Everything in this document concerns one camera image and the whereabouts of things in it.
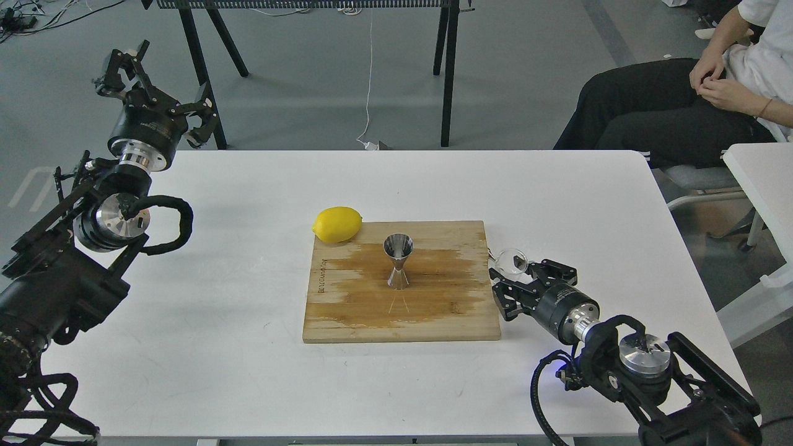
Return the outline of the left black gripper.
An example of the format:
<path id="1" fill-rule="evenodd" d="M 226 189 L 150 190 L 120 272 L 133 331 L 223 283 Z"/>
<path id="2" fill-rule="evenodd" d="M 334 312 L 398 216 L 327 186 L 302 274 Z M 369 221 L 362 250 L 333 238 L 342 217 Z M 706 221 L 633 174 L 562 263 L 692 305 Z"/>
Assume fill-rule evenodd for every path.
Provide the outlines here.
<path id="1" fill-rule="evenodd" d="M 105 60 L 105 72 L 93 84 L 96 94 L 117 98 L 124 104 L 108 139 L 108 150 L 120 156 L 127 142 L 138 141 L 155 152 L 154 170 L 166 170 L 173 163 L 181 138 L 199 149 L 220 124 L 220 116 L 210 98 L 210 82 L 200 85 L 194 102 L 174 103 L 161 110 L 162 92 L 151 84 L 142 67 L 149 45 L 149 40 L 143 40 L 136 51 L 113 49 Z"/>

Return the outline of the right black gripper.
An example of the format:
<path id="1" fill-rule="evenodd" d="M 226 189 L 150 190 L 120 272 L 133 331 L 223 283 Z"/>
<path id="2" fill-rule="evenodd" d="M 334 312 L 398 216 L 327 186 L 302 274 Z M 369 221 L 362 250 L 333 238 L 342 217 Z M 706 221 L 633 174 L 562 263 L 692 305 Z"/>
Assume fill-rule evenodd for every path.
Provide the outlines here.
<path id="1" fill-rule="evenodd" d="M 561 344 L 572 346 L 585 339 L 598 323 L 598 303 L 578 291 L 577 269 L 549 259 L 529 261 L 528 283 L 507 279 L 496 268 L 489 269 L 494 302 L 504 321 L 519 315 L 532 316 Z"/>

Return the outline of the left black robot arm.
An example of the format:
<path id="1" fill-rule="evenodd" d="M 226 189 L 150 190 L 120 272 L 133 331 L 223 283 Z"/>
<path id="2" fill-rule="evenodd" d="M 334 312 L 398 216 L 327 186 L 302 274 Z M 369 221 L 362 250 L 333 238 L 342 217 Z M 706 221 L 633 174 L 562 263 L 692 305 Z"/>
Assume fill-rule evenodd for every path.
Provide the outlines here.
<path id="1" fill-rule="evenodd" d="M 59 202 L 17 239 L 2 268 L 2 444 L 65 444 L 56 430 L 96 445 L 100 430 L 71 411 L 77 378 L 42 373 L 51 343 L 66 345 L 107 319 L 128 295 L 122 278 L 138 254 L 158 256 L 190 239 L 195 215 L 181 198 L 150 195 L 151 173 L 168 169 L 178 143 L 200 147 L 220 118 L 202 84 L 184 103 L 151 84 L 142 67 L 149 43 L 111 51 L 96 93 L 123 102 L 108 140 L 111 159 L 85 151 L 76 169 L 54 173 Z"/>

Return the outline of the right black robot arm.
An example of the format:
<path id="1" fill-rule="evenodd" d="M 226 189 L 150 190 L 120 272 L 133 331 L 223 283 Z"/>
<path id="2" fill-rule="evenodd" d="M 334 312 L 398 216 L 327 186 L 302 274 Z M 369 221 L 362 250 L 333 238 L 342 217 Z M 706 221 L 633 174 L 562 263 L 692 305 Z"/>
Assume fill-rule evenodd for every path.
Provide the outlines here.
<path id="1" fill-rule="evenodd" d="M 498 268 L 488 271 L 503 319 L 527 314 L 571 347 L 541 359 L 530 381 L 533 415 L 552 444 L 564 440 L 541 409 L 539 378 L 553 361 L 563 362 L 556 375 L 567 391 L 591 387 L 624 404 L 643 445 L 762 443 L 756 399 L 682 333 L 660 339 L 628 315 L 600 321 L 598 303 L 577 290 L 572 266 L 547 259 L 516 266 L 532 281 L 508 279 Z"/>

